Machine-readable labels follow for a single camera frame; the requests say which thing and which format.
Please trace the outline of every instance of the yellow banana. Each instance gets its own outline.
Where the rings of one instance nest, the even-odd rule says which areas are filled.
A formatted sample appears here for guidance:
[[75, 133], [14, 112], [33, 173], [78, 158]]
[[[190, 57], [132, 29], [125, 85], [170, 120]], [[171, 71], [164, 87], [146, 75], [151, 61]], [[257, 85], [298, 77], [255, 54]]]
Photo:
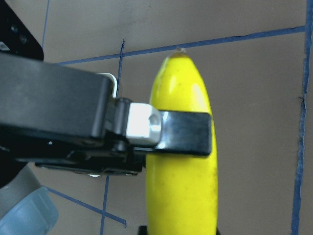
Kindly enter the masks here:
[[[151, 92], [159, 110], [204, 112], [212, 116], [205, 84], [190, 57], [166, 58]], [[215, 235], [218, 212], [217, 148], [207, 158], [149, 154], [146, 162], [149, 235]]]

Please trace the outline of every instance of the gray floor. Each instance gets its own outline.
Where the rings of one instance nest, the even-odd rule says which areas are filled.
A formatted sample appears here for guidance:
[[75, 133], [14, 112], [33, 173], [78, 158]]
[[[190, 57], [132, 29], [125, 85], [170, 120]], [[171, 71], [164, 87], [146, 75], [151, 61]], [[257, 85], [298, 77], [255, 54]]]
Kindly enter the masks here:
[[[127, 52], [225, 38], [187, 49], [207, 85], [216, 124], [220, 231], [223, 235], [291, 233], [306, 1], [7, 2], [43, 44], [46, 62], [115, 55], [125, 39], [128, 56], [120, 95], [137, 102], [149, 101], [160, 64], [172, 52], [164, 48], [132, 56]], [[232, 37], [251, 33], [257, 33], [255, 39]], [[119, 61], [113, 57], [68, 66], [117, 75]], [[312, 89], [310, 85], [301, 235], [313, 230]], [[106, 176], [94, 179], [32, 169], [43, 185], [102, 209]], [[60, 213], [51, 235], [99, 234], [101, 214], [54, 193], [51, 197]], [[135, 235], [138, 226], [147, 223], [144, 172], [137, 177], [110, 176], [106, 212], [126, 220], [127, 226], [106, 217], [105, 235]]]

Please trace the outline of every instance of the light blue object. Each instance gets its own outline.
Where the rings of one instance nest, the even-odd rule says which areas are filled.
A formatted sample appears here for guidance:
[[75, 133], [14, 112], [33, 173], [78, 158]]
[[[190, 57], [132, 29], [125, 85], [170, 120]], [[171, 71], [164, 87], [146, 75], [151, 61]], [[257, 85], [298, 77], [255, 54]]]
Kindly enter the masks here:
[[41, 187], [16, 204], [1, 220], [0, 235], [45, 235], [58, 220], [48, 190]]

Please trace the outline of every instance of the blue tape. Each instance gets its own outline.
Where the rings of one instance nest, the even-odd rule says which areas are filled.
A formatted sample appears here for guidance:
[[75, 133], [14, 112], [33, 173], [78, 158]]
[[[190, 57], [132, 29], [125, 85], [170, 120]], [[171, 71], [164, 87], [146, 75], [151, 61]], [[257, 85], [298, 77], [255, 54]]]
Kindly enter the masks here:
[[46, 13], [45, 13], [45, 25], [44, 25], [44, 33], [43, 33], [43, 43], [41, 44], [42, 48], [44, 48], [44, 46], [45, 46], [45, 31], [46, 31], [46, 28], [47, 28], [49, 6], [50, 6], [50, 0], [48, 0], [48, 2], [47, 2], [47, 10], [46, 10]]
[[73, 203], [76, 203], [76, 204], [78, 204], [78, 205], [80, 205], [80, 206], [82, 206], [82, 207], [85, 207], [85, 208], [87, 208], [87, 209], [89, 209], [89, 210], [92, 210], [92, 211], [94, 211], [94, 212], [97, 212], [98, 214], [102, 214], [102, 210], [100, 210], [100, 209], [98, 209], [98, 208], [96, 208], [96, 207], [93, 207], [93, 206], [91, 206], [91, 205], [89, 205], [89, 204], [87, 204], [87, 203], [84, 203], [84, 202], [79, 201], [79, 200], [77, 200], [77, 199], [75, 199], [75, 198], [72, 198], [72, 197], [70, 197], [70, 196], [68, 196], [68, 195], [66, 195], [66, 194], [64, 194], [64, 193], [58, 192], [57, 190], [54, 190], [54, 189], [51, 189], [51, 188], [48, 188], [48, 187], [46, 187], [46, 188], [48, 189], [49, 192], [52, 192], [52, 193], [54, 193], [54, 194], [56, 194], [56, 195], [58, 195], [58, 196], [60, 196], [60, 197], [63, 197], [63, 198], [65, 198], [65, 199], [67, 199], [67, 200], [69, 200], [69, 201], [71, 201], [71, 202], [73, 202]]
[[121, 46], [121, 51], [120, 51], [120, 54], [119, 54], [116, 96], [118, 96], [119, 85], [120, 85], [120, 83], [121, 83], [122, 65], [123, 65], [123, 53], [124, 53], [124, 44], [125, 44], [125, 40], [123, 40], [123, 43], [122, 43], [122, 46]]
[[108, 190], [109, 190], [109, 180], [110, 180], [110, 177], [107, 175], [107, 177], [106, 177], [106, 185], [105, 185], [105, 188], [104, 188], [103, 205], [102, 205], [100, 235], [103, 235], [103, 230], [104, 230], [104, 221], [105, 221], [105, 216], [106, 216], [106, 207], [107, 207]]
[[[72, 198], [72, 197], [70, 197], [70, 196], [68, 196], [68, 195], [66, 195], [66, 194], [64, 194], [64, 193], [61, 193], [61, 192], [59, 192], [59, 191], [57, 191], [57, 190], [54, 190], [54, 189], [52, 189], [52, 188], [48, 188], [48, 187], [46, 187], [46, 186], [45, 186], [45, 188], [46, 188], [49, 192], [51, 192], [51, 193], [53, 193], [53, 194], [55, 194], [55, 195], [58, 195], [58, 196], [60, 196], [60, 197], [63, 197], [63, 198], [65, 198], [65, 199], [67, 199], [67, 200], [69, 200], [69, 201], [71, 201], [71, 202], [73, 202], [73, 203], [76, 203], [76, 204], [78, 204], [78, 205], [80, 205], [80, 206], [82, 206], [82, 207], [85, 207], [85, 208], [87, 208], [87, 209], [89, 209], [89, 210], [92, 210], [92, 211], [94, 211], [94, 212], [96, 212], [96, 213], [98, 213], [98, 214], [102, 214], [102, 210], [100, 210], [100, 209], [98, 209], [98, 208], [96, 208], [96, 207], [93, 207], [93, 206], [91, 206], [91, 205], [89, 205], [89, 204], [87, 204], [87, 203], [84, 203], [84, 202], [79, 201], [79, 200], [77, 200], [77, 199], [75, 199], [75, 198]], [[108, 217], [108, 218], [110, 218], [110, 219], [113, 219], [113, 220], [115, 220], [115, 221], [117, 221], [117, 222], [119, 222], [119, 223], [121, 223], [121, 224], [123, 224], [124, 227], [126, 228], [126, 220], [125, 220], [125, 219], [122, 219], [122, 218], [120, 218], [120, 217], [118, 217], [118, 216], [116, 216], [116, 215], [110, 214], [110, 213], [108, 213], [108, 212], [105, 213], [105, 216]]]
[[110, 219], [113, 219], [113, 220], [115, 220], [115, 221], [117, 221], [117, 222], [120, 222], [121, 224], [124, 225], [124, 228], [127, 227], [127, 224], [126, 224], [126, 220], [125, 220], [125, 219], [122, 219], [122, 218], [120, 218], [120, 217], [117, 217], [116, 215], [110, 214], [110, 213], [108, 213], [108, 212], [106, 212], [106, 217], [108, 217], [108, 218], [110, 218]]
[[[271, 30], [271, 31], [265, 31], [265, 32], [258, 32], [258, 33], [252, 33], [252, 34], [245, 35], [245, 36], [232, 36], [232, 37], [210, 39], [210, 40], [204, 40], [204, 41], [198, 41], [198, 42], [177, 44], [177, 45], [171, 45], [171, 46], [165, 46], [165, 47], [156, 47], [156, 48], [151, 48], [151, 49], [130, 51], [130, 52], [123, 53], [123, 57], [149, 54], [149, 53], [156, 53], [156, 52], [162, 52], [162, 51], [168, 51], [168, 50], [175, 50], [177, 47], [182, 47], [182, 48], [201, 47], [201, 46], [208, 46], [208, 45], [213, 45], [213, 44], [230, 43], [230, 42], [237, 42], [237, 41], [257, 39], [257, 38], [265, 38], [265, 37], [273, 37], [273, 36], [293, 34], [293, 33], [301, 33], [301, 32], [305, 32], [305, 26], [299, 26], [299, 27], [295, 27], [295, 28], [284, 28], [284, 29]], [[92, 57], [92, 58], [81, 59], [81, 60], [64, 61], [64, 62], [60, 62], [57, 64], [58, 65], [78, 64], [78, 63], [84, 63], [84, 62], [92, 62], [92, 61], [119, 58], [119, 56], [120, 56], [120, 54], [105, 55], [105, 56], [98, 56], [98, 57]]]
[[305, 25], [305, 55], [303, 66], [303, 83], [302, 83], [302, 102], [301, 102], [301, 116], [299, 125], [299, 150], [298, 150], [298, 163], [294, 180], [294, 192], [293, 192], [293, 208], [291, 219], [291, 235], [299, 234], [300, 223], [300, 209], [301, 209], [301, 187], [303, 180], [304, 169], [304, 152], [305, 152], [305, 120], [307, 114], [306, 95], [308, 93], [308, 84], [310, 78], [310, 56], [312, 47], [312, 26], [313, 26], [313, 0], [307, 0], [307, 16]]

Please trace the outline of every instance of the black plastic part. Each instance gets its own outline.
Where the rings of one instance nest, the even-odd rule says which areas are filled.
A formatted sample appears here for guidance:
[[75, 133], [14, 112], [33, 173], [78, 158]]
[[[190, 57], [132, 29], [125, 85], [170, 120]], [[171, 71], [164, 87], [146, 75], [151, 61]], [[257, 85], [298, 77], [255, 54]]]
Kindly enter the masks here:
[[[140, 226], [137, 235], [148, 235], [147, 226]], [[216, 230], [216, 235], [221, 235], [218, 229]]]
[[44, 60], [43, 49], [4, 0], [0, 0], [0, 52]]
[[62, 161], [49, 163], [37, 159], [36, 166], [88, 174], [136, 175], [142, 171], [143, 158], [134, 156], [129, 144], [114, 134], [106, 137], [104, 147], [87, 149], [74, 146], [72, 149], [64, 158], [72, 160], [72, 163]]
[[131, 100], [119, 98], [116, 102], [113, 132], [117, 135], [126, 136], [127, 120]]
[[160, 111], [162, 135], [154, 148], [135, 147], [135, 151], [182, 153], [207, 157], [212, 149], [211, 116], [207, 113]]
[[0, 156], [0, 188], [10, 183], [25, 165], [7, 156]]
[[4, 53], [0, 71], [0, 136], [11, 128], [80, 145], [105, 136], [109, 78]]

